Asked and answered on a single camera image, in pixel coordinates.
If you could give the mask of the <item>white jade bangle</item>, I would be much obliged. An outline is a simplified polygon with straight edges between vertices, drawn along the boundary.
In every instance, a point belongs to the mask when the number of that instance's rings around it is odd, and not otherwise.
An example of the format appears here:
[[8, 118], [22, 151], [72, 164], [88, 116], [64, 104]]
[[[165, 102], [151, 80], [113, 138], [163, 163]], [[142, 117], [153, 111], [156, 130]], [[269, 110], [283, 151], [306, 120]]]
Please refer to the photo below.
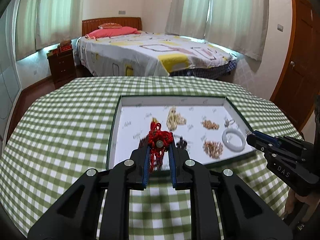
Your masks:
[[225, 129], [221, 138], [224, 145], [233, 152], [241, 152], [245, 149], [246, 139], [237, 129]]

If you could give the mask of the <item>black gourd pendant with cord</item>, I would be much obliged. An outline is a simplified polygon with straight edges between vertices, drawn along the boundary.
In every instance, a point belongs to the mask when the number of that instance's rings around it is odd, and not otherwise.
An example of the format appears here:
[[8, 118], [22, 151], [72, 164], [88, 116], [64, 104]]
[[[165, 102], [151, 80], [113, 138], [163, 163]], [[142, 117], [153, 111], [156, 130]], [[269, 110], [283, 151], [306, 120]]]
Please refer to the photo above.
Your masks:
[[187, 150], [192, 144], [191, 141], [185, 140], [182, 136], [174, 135], [174, 137], [177, 139], [176, 147], [182, 150]]

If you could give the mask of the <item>red tassel knot charm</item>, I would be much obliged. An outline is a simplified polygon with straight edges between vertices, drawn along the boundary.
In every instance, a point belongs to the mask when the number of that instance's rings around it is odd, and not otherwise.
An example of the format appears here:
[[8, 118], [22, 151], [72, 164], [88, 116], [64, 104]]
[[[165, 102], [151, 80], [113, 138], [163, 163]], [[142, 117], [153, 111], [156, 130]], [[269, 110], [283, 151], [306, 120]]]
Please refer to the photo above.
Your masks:
[[174, 137], [171, 132], [161, 130], [159, 122], [152, 121], [148, 132], [149, 172], [160, 170], [163, 165], [165, 152], [169, 151], [170, 144]]

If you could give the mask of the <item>brown wooden door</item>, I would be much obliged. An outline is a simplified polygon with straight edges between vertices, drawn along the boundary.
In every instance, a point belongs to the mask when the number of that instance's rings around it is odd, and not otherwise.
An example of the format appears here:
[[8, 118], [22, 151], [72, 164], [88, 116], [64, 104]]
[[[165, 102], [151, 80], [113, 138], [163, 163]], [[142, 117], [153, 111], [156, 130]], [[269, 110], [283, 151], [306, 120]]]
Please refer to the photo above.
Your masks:
[[301, 131], [319, 95], [319, 14], [310, 0], [292, 0], [292, 27], [271, 101]]

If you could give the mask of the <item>dark green tray box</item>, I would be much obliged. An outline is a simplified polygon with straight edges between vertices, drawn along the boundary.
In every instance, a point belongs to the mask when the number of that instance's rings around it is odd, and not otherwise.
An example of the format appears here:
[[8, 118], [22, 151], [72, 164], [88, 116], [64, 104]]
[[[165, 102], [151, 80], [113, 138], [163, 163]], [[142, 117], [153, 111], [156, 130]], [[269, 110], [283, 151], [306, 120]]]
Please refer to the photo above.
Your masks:
[[[252, 131], [250, 124], [225, 96], [121, 96], [118, 100], [111, 127], [106, 168], [128, 159], [148, 135], [151, 122], [161, 124], [163, 131], [191, 141], [187, 149], [191, 159], [207, 166], [221, 166], [243, 159], [254, 152], [246, 143], [241, 152], [229, 150], [222, 142], [225, 129]], [[203, 150], [204, 141], [223, 143], [219, 159], [212, 159]]]

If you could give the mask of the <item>right window curtain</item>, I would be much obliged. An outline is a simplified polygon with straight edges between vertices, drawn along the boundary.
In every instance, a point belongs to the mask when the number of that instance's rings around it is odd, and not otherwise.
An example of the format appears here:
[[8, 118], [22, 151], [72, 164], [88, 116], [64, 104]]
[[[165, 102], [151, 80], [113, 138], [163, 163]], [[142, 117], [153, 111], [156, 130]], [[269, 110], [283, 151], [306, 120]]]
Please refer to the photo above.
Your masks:
[[172, 0], [165, 33], [206, 40], [261, 61], [268, 11], [269, 0]]

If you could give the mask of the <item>window curtain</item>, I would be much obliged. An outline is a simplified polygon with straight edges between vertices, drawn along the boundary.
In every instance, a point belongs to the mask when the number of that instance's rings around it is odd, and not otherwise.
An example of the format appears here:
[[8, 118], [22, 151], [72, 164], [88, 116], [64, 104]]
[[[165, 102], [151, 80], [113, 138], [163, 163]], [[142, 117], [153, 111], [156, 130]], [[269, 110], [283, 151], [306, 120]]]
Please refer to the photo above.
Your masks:
[[165, 33], [206, 40], [261, 61], [268, 11], [269, 0], [172, 0]]
[[81, 34], [82, 0], [20, 0], [16, 60]]

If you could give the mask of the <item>dark wooden nightstand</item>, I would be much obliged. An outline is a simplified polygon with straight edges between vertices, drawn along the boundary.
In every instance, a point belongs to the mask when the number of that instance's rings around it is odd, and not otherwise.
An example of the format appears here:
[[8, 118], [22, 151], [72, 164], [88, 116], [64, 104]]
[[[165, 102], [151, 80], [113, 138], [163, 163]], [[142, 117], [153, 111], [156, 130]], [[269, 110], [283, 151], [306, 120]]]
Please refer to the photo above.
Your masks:
[[47, 53], [47, 59], [56, 89], [64, 86], [76, 78], [76, 67], [73, 49], [61, 51], [60, 48]]

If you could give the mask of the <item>bed with patterned sheet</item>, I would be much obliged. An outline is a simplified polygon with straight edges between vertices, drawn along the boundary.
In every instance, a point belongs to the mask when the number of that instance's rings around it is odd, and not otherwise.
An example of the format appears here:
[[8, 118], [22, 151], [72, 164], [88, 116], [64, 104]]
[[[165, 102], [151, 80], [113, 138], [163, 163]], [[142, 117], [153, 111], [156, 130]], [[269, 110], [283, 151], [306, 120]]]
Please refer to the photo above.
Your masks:
[[195, 76], [216, 79], [237, 67], [237, 57], [194, 38], [141, 32], [76, 43], [80, 63], [94, 76]]

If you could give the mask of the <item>red items on nightstand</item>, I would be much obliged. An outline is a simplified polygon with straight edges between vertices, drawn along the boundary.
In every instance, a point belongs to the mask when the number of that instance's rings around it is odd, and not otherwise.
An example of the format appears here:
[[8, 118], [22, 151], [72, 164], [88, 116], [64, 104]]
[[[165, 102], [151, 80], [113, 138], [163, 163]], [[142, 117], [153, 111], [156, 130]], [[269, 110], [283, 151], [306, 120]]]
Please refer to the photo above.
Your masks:
[[72, 50], [72, 41], [71, 40], [65, 40], [62, 41], [57, 48], [50, 50], [47, 53], [47, 57], [59, 55], [61, 53], [64, 53], [66, 51]]

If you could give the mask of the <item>pink pillow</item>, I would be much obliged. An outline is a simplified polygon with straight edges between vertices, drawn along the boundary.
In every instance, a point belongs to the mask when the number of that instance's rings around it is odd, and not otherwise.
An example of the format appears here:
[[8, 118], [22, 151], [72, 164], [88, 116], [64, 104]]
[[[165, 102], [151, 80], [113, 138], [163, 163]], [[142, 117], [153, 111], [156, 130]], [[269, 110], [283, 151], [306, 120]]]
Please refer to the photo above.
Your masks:
[[85, 35], [85, 38], [88, 39], [97, 39], [97, 38], [105, 38], [105, 37], [115, 37], [122, 35], [130, 35], [130, 34], [141, 34], [136, 28], [132, 27], [121, 27], [114, 29], [97, 29], [92, 31], [89, 34]]

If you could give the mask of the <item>wooden headboard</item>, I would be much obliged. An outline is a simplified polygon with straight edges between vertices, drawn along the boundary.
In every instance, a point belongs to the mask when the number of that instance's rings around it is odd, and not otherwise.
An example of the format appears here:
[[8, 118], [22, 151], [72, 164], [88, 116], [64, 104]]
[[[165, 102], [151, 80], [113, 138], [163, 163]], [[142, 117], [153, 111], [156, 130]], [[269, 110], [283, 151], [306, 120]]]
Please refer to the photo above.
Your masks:
[[142, 30], [140, 17], [106, 17], [82, 21], [82, 36], [89, 34], [100, 27], [132, 27]]

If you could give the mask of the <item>orange patterned pillow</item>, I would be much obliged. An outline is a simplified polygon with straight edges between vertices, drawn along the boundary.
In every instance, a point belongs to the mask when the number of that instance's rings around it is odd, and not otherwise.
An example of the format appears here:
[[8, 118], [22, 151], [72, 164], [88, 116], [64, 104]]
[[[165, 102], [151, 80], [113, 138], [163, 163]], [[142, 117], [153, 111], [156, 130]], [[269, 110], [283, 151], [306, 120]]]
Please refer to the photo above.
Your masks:
[[122, 28], [123, 26], [118, 23], [103, 23], [98, 26], [99, 29], [119, 29]]

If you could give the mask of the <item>left window curtain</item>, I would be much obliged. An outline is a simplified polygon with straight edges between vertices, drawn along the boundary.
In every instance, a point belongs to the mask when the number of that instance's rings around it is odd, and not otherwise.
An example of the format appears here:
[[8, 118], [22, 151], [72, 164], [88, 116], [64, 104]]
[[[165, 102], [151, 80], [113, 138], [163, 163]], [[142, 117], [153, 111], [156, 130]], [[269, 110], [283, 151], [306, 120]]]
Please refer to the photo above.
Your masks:
[[20, 0], [16, 60], [81, 34], [82, 0]]

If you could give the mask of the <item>wall light switch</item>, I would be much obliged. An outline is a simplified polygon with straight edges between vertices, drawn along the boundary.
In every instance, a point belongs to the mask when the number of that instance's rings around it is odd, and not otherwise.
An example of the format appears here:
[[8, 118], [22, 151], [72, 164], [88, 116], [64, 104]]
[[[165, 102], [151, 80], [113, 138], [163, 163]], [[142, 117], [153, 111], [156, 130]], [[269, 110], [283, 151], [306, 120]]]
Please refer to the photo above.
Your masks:
[[277, 25], [277, 30], [283, 32], [284, 27], [280, 24]]

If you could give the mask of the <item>wall socket above headboard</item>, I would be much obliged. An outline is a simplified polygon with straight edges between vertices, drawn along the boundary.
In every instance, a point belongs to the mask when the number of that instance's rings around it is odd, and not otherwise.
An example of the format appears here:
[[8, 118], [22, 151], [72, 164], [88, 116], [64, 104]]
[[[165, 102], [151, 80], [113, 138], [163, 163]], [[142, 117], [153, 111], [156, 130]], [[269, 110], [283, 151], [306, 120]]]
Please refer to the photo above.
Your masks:
[[119, 14], [119, 15], [125, 15], [125, 14], [126, 14], [126, 11], [125, 11], [125, 10], [119, 10], [119, 11], [118, 11], [118, 14]]

